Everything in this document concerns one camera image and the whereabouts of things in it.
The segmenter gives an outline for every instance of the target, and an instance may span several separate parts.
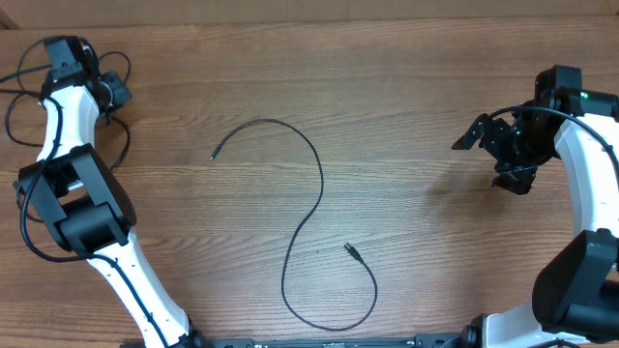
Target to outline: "cable connector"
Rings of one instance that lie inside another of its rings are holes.
[[[346,248],[346,250],[348,250],[348,253],[355,258],[355,260],[361,262],[361,263],[365,263],[364,259],[361,257],[361,254],[359,253],[359,251],[357,251],[357,249],[352,246],[350,243],[346,243],[344,245],[344,247]]]

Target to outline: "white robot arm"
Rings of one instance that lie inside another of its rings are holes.
[[[199,333],[165,292],[142,252],[131,201],[94,151],[95,122],[110,107],[122,105],[114,104],[114,99],[125,102],[131,94],[123,90],[126,86],[120,85],[115,72],[99,74],[96,55],[83,55],[94,50],[85,49],[79,38],[50,40],[45,48],[54,68],[47,86],[50,98],[42,102],[47,110],[45,143],[37,163],[20,170],[22,186],[29,186],[54,149],[59,124],[55,101],[62,109],[60,141],[53,160],[35,183],[32,204],[60,247],[78,255],[105,256],[123,271],[122,275],[118,273],[104,258],[86,257],[133,317],[144,346],[196,346]],[[59,204],[58,196],[80,187],[86,187],[84,197]]]
[[[495,119],[509,111],[513,125]],[[534,100],[481,115],[454,144],[470,149],[480,139],[498,161],[493,185],[516,194],[531,189],[539,165],[560,158],[574,206],[574,240],[540,272],[532,301],[478,324],[482,347],[619,338],[619,286],[606,280],[619,251],[618,120],[616,96],[584,91],[579,69],[555,66],[538,75]]]

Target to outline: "wooden table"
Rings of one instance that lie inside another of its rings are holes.
[[[0,32],[0,74],[55,31]],[[480,113],[533,97],[554,64],[581,67],[587,89],[619,93],[616,17],[165,26],[63,31],[132,59],[133,100],[117,116],[132,147],[116,171],[138,215],[144,251],[174,300],[207,336],[292,339],[459,331],[481,312],[531,296],[537,273],[571,239],[565,172],[552,160],[531,192],[490,188],[485,151],[451,151]],[[24,66],[45,62],[42,49]],[[110,58],[104,69],[124,70]],[[25,78],[38,88],[42,76]],[[0,105],[10,97],[2,96]],[[255,118],[303,131],[322,159],[325,195],[293,249],[290,302],[342,326],[379,300],[365,324],[324,333],[280,297],[285,249],[319,190],[313,155],[277,125],[235,135]],[[21,102],[15,136],[42,139],[44,112]],[[125,138],[98,130],[110,163]],[[85,263],[46,263],[18,232],[17,170],[37,149],[0,135],[0,345],[115,347],[139,338],[132,318]],[[34,241],[63,254],[40,226]]]

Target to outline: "cable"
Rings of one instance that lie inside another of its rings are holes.
[[[29,146],[29,147],[43,147],[43,144],[35,144],[31,142],[21,141],[15,138],[13,134],[11,133],[11,125],[9,121],[9,118],[11,117],[11,112],[13,112],[13,109],[15,108],[15,103],[17,102],[17,100],[26,95],[27,95],[26,93],[19,93],[13,98],[11,103],[9,103],[9,107],[7,107],[7,113],[4,116],[4,128],[7,131],[7,135],[14,143],[17,143],[19,145]]]
[[[131,139],[131,133],[129,132],[129,126],[127,126],[125,122],[123,122],[121,119],[119,119],[118,117],[114,115],[109,115],[109,119],[121,125],[121,127],[125,129],[125,134],[127,135],[127,142],[125,142],[125,147],[120,152],[118,159],[109,167],[109,170],[113,171],[120,165],[120,163],[123,162],[123,160],[125,160],[125,157],[127,156],[127,152],[129,151],[129,147],[131,146],[132,139]]]
[[[21,197],[21,184],[19,183],[19,181],[16,181],[13,184],[15,186],[15,204],[17,205],[19,210],[21,210],[21,202],[19,201],[19,198]],[[33,222],[43,223],[40,218],[32,217],[29,213],[26,213],[26,217]]]
[[[38,93],[38,92],[24,91],[24,90],[20,91],[20,90],[0,89],[0,93],[26,94],[26,95],[28,95],[30,97],[34,97],[34,98],[41,98],[42,97],[42,95],[40,93]],[[21,237],[22,237],[24,243],[26,244],[26,246],[33,253],[35,253],[37,256],[43,258],[43,260],[46,260],[46,261],[49,261],[49,262],[64,263],[64,262],[81,261],[81,260],[86,260],[86,259],[100,259],[100,260],[103,260],[103,261],[107,262],[110,265],[110,267],[115,269],[116,272],[118,272],[118,275],[125,281],[125,284],[127,285],[129,290],[131,291],[131,293],[133,295],[133,298],[137,302],[137,304],[140,307],[140,309],[142,309],[142,312],[144,313],[144,316],[146,317],[147,321],[153,326],[153,328],[155,329],[155,332],[157,332],[157,335],[162,340],[163,347],[168,348],[169,345],[167,344],[167,341],[165,340],[165,336],[163,336],[162,330],[160,329],[160,327],[157,324],[157,322],[155,322],[155,319],[153,318],[153,316],[151,315],[149,310],[144,305],[144,302],[139,298],[137,292],[135,291],[135,288],[133,287],[133,285],[130,282],[130,280],[127,278],[127,275],[125,275],[125,272],[120,268],[120,266],[118,266],[118,263],[116,261],[110,259],[107,256],[103,256],[103,255],[99,255],[99,254],[94,254],[94,253],[86,254],[86,255],[70,256],[70,257],[51,256],[51,255],[45,254],[40,249],[38,249],[32,243],[32,240],[30,240],[30,236],[28,235],[28,229],[26,227],[27,222],[28,222],[27,221],[28,205],[30,204],[30,200],[32,198],[32,194],[34,193],[34,187],[39,182],[39,179],[41,179],[41,177],[43,176],[43,173],[44,173],[45,169],[51,163],[51,161],[54,159],[54,156],[56,155],[56,153],[58,151],[58,148],[60,147],[60,137],[61,137],[61,134],[62,134],[62,126],[63,126],[62,125],[62,123],[63,123],[62,106],[60,105],[60,103],[58,103],[57,100],[55,100],[52,97],[45,97],[45,99],[49,100],[50,102],[53,102],[54,106],[56,107],[56,110],[57,110],[57,113],[58,113],[58,124],[57,124],[57,127],[56,127],[56,134],[55,134],[55,138],[53,140],[53,146],[52,146],[51,152],[49,153],[47,158],[45,158],[42,161],[41,166],[35,172],[35,174],[34,174],[34,176],[32,178],[32,181],[30,183],[30,186],[26,190],[26,193],[25,193],[25,196],[24,196],[24,199],[23,199],[23,203],[21,205],[20,217],[19,217],[19,226],[20,226],[20,230],[21,230]]]
[[[441,344],[440,348],[445,348],[445,347],[447,347],[447,344],[449,344],[449,342],[452,342],[452,341],[454,341],[454,340],[456,340],[456,339],[460,339],[460,336],[459,336],[459,335],[457,335],[457,336],[455,336],[455,337],[450,338],[450,339],[449,339],[449,340],[447,340],[445,343]]]
[[[348,250],[348,253],[350,253],[350,255],[352,257],[354,257],[357,261],[359,261],[361,263],[361,265],[363,267],[366,268],[366,270],[368,271],[369,276],[371,277],[371,281],[374,284],[374,301],[372,302],[371,307],[368,310],[368,313],[361,320],[359,320],[355,324],[352,324],[352,325],[344,327],[344,328],[328,328],[328,327],[324,327],[324,326],[321,326],[321,325],[316,325],[316,324],[313,324],[312,322],[308,321],[307,319],[305,319],[304,317],[299,315],[299,313],[297,313],[294,309],[292,309],[292,306],[290,306],[290,304],[288,303],[288,300],[286,299],[286,295],[285,295],[284,284],[285,284],[285,277],[286,277],[286,269],[287,269],[287,266],[288,266],[288,259],[290,258],[290,251],[292,250],[292,246],[294,245],[294,241],[297,239],[297,236],[299,235],[299,232],[301,231],[301,228],[308,221],[308,219],[311,217],[313,212],[316,211],[316,208],[318,208],[318,204],[320,204],[320,200],[322,199],[322,194],[323,194],[324,188],[325,188],[325,178],[324,178],[324,175],[323,175],[323,172],[322,172],[322,164],[320,163],[320,157],[318,156],[318,152],[316,152],[316,149],[313,147],[313,145],[311,144],[310,140],[307,139],[299,130],[295,129],[294,127],[288,125],[287,123],[285,123],[283,121],[275,120],[275,119],[258,119],[258,120],[253,120],[253,121],[249,121],[249,122],[247,122],[247,123],[237,127],[236,129],[231,131],[228,135],[226,135],[225,138],[220,142],[220,144],[215,148],[215,151],[213,151],[213,155],[211,156],[211,160],[215,159],[215,157],[217,156],[217,154],[220,152],[221,148],[223,147],[223,144],[225,144],[225,142],[230,137],[232,137],[232,135],[236,134],[238,131],[240,131],[242,129],[245,129],[245,128],[249,127],[249,126],[253,126],[253,125],[257,125],[257,124],[261,124],[261,123],[276,123],[276,124],[288,127],[291,130],[293,130],[294,132],[296,132],[297,134],[301,135],[301,137],[308,143],[309,147],[313,151],[313,155],[316,157],[316,163],[318,163],[318,170],[320,171],[320,194],[318,194],[318,199],[316,200],[316,203],[313,205],[313,208],[311,208],[309,213],[303,218],[301,223],[299,223],[299,225],[297,226],[297,229],[292,234],[292,238],[290,239],[290,244],[288,245],[288,250],[286,251],[286,256],[285,256],[285,258],[283,260],[283,269],[281,271],[281,297],[283,298],[283,302],[286,304],[286,307],[288,307],[288,310],[290,310],[290,312],[294,316],[296,316],[299,320],[301,320],[302,322],[310,325],[313,328],[317,328],[317,329],[324,330],[324,331],[329,331],[329,332],[342,332],[342,331],[353,329],[353,328],[361,325],[363,322],[365,322],[366,319],[368,319],[369,315],[374,310],[374,307],[376,306],[376,300],[378,299],[378,284],[376,283],[376,278],[374,277],[374,274],[372,273],[372,271],[369,268],[368,264],[366,264],[366,262],[361,257],[361,254],[359,254],[359,252],[353,246],[351,246],[349,243],[346,243],[344,245],[344,247],[346,248],[346,250]]]
[[[109,52],[106,52],[106,53],[102,54],[102,56],[99,57],[99,61],[101,62],[101,60],[103,58],[105,58],[105,57],[107,57],[108,55],[111,55],[111,54],[118,54],[120,56],[123,56],[123,58],[125,58],[125,60],[127,61],[127,73],[125,73],[125,78],[123,79],[123,82],[127,83],[127,81],[129,80],[129,76],[132,73],[132,60],[129,59],[127,54],[125,54],[125,53],[123,53],[121,51],[109,51]]]
[[[38,66],[38,67],[35,67],[35,68],[25,69],[25,70],[23,70],[23,71],[21,71],[19,73],[17,73],[17,72],[9,73],[8,75],[6,75],[4,77],[0,77],[0,83],[3,83],[3,82],[6,82],[6,81],[8,81],[10,79],[16,78],[18,74],[19,75],[23,75],[23,74],[26,74],[26,73],[38,72],[38,71],[49,69],[49,68],[51,68],[51,64],[46,64],[46,65]]]
[[[562,347],[580,348],[580,346],[575,343],[571,343],[570,341],[559,339],[559,338],[548,341],[546,343],[538,344],[536,346],[532,346],[529,348],[550,348],[550,347],[555,347],[555,346],[559,348],[562,348]]]
[[[517,106],[505,107],[505,108],[502,108],[500,110],[494,111],[488,117],[490,119],[493,119],[496,116],[499,116],[501,114],[508,113],[508,112],[514,112],[514,111],[515,112],[541,111],[541,112],[545,112],[545,113],[548,113],[548,114],[560,117],[560,118],[562,118],[564,120],[572,121],[575,124],[579,125],[586,132],[588,132],[591,136],[593,136],[596,140],[598,140],[598,142],[602,145],[602,147],[606,151],[606,154],[610,158],[610,162],[612,162],[612,167],[613,167],[613,169],[615,171],[615,177],[616,177],[616,180],[617,180],[617,187],[619,188],[619,160],[617,160],[617,156],[615,155],[615,152],[612,149],[612,145],[609,145],[606,142],[606,140],[604,140],[604,138],[599,133],[597,133],[591,127],[589,127],[589,125],[587,125],[584,122],[582,122],[581,120],[577,119],[575,116],[568,115],[565,112],[553,110],[551,108],[542,107],[542,106],[517,105]]]

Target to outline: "wood grain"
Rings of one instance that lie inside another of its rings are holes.
[[[615,15],[619,0],[0,0],[11,28]]]
[[[0,32],[0,74],[15,69],[29,43],[56,33]],[[117,114],[132,129],[132,147],[116,176],[137,209],[153,268],[212,338],[459,331],[480,312],[526,301],[539,270],[572,236],[561,163],[546,164],[532,191],[515,196],[489,187],[494,162],[487,153],[450,146],[480,113],[531,99],[536,74],[554,64],[583,68],[587,89],[619,93],[613,16],[71,34],[87,37],[99,53],[118,49],[132,58],[133,100]],[[44,59],[39,49],[25,66]],[[124,69],[116,58],[103,67]],[[24,81],[36,88],[41,78]],[[1,105],[8,101],[0,97]],[[372,288],[342,247],[350,242],[380,289],[376,310],[358,329],[314,330],[280,298],[285,248],[319,189],[304,141],[277,125],[256,126],[209,161],[222,137],[259,117],[303,131],[325,170],[323,202],[293,249],[290,300],[321,324],[360,318]],[[43,125],[35,101],[19,103],[15,136],[41,139]],[[97,137],[111,163],[124,134],[111,126]],[[37,151],[4,133],[0,151],[0,346],[114,347],[138,338],[86,264],[48,264],[27,251],[10,183]],[[30,228],[43,250],[62,253],[40,226]]]

